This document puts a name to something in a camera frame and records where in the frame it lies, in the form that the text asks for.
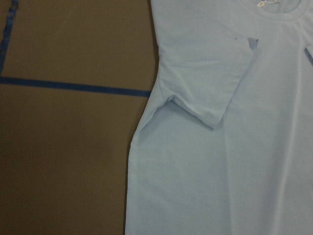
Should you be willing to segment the white garment tag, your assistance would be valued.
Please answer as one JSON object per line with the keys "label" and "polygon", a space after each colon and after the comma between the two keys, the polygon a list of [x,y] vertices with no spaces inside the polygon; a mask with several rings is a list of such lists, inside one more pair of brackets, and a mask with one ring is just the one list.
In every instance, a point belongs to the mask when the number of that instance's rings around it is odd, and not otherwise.
{"label": "white garment tag", "polygon": [[264,7],[266,4],[279,4],[280,2],[278,0],[261,0],[257,6],[259,8]]}

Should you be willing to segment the light blue t-shirt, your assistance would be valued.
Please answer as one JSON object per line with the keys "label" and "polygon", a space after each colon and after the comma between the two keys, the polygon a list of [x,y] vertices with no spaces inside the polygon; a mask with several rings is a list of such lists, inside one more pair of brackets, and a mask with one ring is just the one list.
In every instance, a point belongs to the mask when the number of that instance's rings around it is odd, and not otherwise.
{"label": "light blue t-shirt", "polygon": [[125,234],[313,232],[313,3],[153,0]]}

